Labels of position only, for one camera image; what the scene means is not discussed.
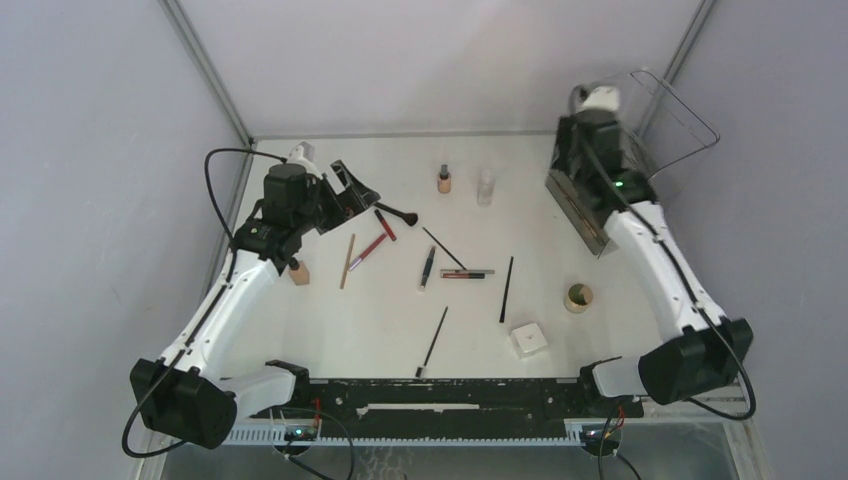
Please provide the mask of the clear acrylic organizer box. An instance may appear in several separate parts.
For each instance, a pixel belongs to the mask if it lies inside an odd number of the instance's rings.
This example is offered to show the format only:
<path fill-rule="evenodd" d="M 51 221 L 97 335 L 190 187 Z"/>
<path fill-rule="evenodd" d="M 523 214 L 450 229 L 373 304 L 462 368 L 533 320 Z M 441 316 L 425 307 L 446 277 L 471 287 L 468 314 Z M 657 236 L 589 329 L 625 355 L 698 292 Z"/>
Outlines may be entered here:
<path fill-rule="evenodd" d="M 564 115 L 577 113 L 582 86 L 598 85 L 616 86 L 621 91 L 621 105 L 616 114 L 623 132 L 624 165 L 636 171 L 636 197 L 627 201 L 631 204 L 644 200 L 670 201 L 681 188 L 674 170 L 714 147 L 720 140 L 718 130 L 665 80 L 644 69 L 573 87 Z M 612 244 L 603 227 L 608 217 L 621 209 L 618 197 L 586 199 L 557 194 L 555 141 L 545 185 L 588 250 L 595 256 L 603 255 Z"/>

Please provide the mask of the red lip gloss silver cap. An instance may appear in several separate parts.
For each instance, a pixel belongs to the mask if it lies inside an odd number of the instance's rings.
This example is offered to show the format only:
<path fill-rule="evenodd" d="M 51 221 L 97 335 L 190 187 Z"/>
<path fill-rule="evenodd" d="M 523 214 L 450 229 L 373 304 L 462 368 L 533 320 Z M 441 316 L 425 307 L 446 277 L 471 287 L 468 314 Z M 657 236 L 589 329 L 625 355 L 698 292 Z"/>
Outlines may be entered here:
<path fill-rule="evenodd" d="M 369 244 L 359 255 L 357 255 L 348 265 L 347 271 L 352 272 L 362 263 L 380 244 L 388 237 L 386 233 L 381 234 L 371 244 Z"/>

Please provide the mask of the gold eyebrow pencil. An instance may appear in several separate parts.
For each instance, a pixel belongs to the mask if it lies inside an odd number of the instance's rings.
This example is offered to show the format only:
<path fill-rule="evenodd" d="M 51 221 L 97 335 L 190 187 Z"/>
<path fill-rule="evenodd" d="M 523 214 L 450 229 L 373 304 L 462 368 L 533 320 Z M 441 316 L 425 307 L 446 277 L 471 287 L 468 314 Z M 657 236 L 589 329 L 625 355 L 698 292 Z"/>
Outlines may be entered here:
<path fill-rule="evenodd" d="M 356 242 L 356 234 L 352 233 L 350 235 L 348 248 L 347 248 L 347 252 L 346 252 L 346 257 L 345 257 L 345 262 L 344 262 L 344 265 L 343 265 L 343 270 L 342 270 L 341 279 L 340 279 L 340 283 L 339 283 L 339 289 L 340 290 L 344 290 L 344 288 L 346 286 L 346 281 L 347 281 L 347 277 L 348 277 L 348 274 L 349 274 L 349 268 L 350 268 L 350 265 L 351 265 L 351 262 L 352 262 L 352 259 L 353 259 L 353 250 L 354 250 L 355 242 Z"/>

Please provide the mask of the black concealer tube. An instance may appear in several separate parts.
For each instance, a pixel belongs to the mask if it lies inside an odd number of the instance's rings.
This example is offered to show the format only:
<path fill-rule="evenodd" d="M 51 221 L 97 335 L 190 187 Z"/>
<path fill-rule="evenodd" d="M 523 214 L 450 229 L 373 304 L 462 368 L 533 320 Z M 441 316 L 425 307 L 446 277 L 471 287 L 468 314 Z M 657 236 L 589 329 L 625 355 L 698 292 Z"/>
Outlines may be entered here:
<path fill-rule="evenodd" d="M 436 247 L 434 245 L 431 245 L 430 248 L 429 248 L 427 257 L 425 259 L 425 263 L 424 263 L 424 266 L 423 266 L 423 269 L 422 269 L 422 274 L 421 274 L 420 281 L 419 281 L 418 288 L 419 288 L 420 291 L 426 290 L 426 286 L 427 286 L 427 283 L 428 283 L 428 280 L 429 280 L 429 277 L 431 275 L 431 271 L 432 271 L 432 268 L 433 268 L 435 253 L 436 253 Z"/>

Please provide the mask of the black makeup brush front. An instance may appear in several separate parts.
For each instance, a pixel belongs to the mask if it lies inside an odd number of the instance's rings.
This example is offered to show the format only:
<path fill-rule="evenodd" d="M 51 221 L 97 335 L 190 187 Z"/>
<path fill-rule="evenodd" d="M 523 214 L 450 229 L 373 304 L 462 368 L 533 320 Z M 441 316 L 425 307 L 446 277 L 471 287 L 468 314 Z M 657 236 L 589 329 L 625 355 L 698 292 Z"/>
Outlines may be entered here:
<path fill-rule="evenodd" d="M 438 341 L 438 337 L 441 333 L 441 330 L 442 330 L 442 327 L 444 325 L 448 311 L 449 311 L 449 307 L 446 306 L 444 308 L 443 312 L 442 312 L 442 315 L 440 317 L 437 328 L 436 328 L 436 330 L 435 330 L 435 332 L 432 336 L 432 339 L 431 339 L 430 344 L 428 346 L 425 358 L 424 358 L 423 362 L 416 368 L 416 371 L 415 371 L 415 378 L 416 379 L 421 379 L 424 376 L 425 370 L 426 370 L 427 366 L 429 365 L 431 356 L 433 354 L 433 350 L 434 350 L 435 345 Z"/>

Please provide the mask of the red lip gloss black cap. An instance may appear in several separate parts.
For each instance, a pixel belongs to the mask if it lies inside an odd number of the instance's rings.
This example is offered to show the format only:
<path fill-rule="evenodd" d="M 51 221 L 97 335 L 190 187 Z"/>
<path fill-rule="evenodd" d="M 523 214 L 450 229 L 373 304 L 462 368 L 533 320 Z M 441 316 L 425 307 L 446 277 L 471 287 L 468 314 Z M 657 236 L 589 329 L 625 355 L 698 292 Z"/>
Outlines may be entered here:
<path fill-rule="evenodd" d="M 397 236 L 391 229 L 389 223 L 387 222 L 381 211 L 379 209 L 376 209 L 374 211 L 374 214 L 377 217 L 382 228 L 384 229 L 385 234 L 391 239 L 392 242 L 395 242 L 397 240 Z"/>

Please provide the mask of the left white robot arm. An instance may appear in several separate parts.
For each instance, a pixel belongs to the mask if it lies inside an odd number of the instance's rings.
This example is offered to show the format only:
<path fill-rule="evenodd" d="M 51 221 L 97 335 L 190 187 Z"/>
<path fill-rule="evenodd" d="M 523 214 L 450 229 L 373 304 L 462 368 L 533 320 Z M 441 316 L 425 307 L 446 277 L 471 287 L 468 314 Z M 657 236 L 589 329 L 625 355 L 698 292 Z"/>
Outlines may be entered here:
<path fill-rule="evenodd" d="M 157 359 L 140 359 L 132 368 L 133 419 L 184 443 L 215 449 L 243 418 L 273 406 L 290 417 L 310 409 L 313 392 L 297 380 L 293 365 L 272 360 L 229 378 L 222 368 L 256 302 L 295 261 L 303 236 L 323 235 L 380 201 L 342 161 L 331 169 L 344 187 L 340 192 L 308 160 L 269 169 L 263 195 L 236 230 L 229 263 L 213 289 Z"/>

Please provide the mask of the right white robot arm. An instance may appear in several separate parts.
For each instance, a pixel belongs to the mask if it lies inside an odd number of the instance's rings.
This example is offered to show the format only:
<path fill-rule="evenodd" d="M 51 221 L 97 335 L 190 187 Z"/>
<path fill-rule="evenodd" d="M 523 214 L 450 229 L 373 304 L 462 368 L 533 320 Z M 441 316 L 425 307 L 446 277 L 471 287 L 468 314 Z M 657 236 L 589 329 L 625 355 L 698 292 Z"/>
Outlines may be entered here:
<path fill-rule="evenodd" d="M 613 248 L 630 262 L 661 338 L 641 355 L 581 369 L 578 402 L 592 416 L 605 415 L 623 397 L 693 403 L 701 394 L 746 381 L 743 360 L 754 338 L 746 319 L 729 318 L 700 285 L 644 173 L 625 166 L 623 143 L 613 111 L 590 108 L 562 116 L 545 182 L 593 255 Z"/>

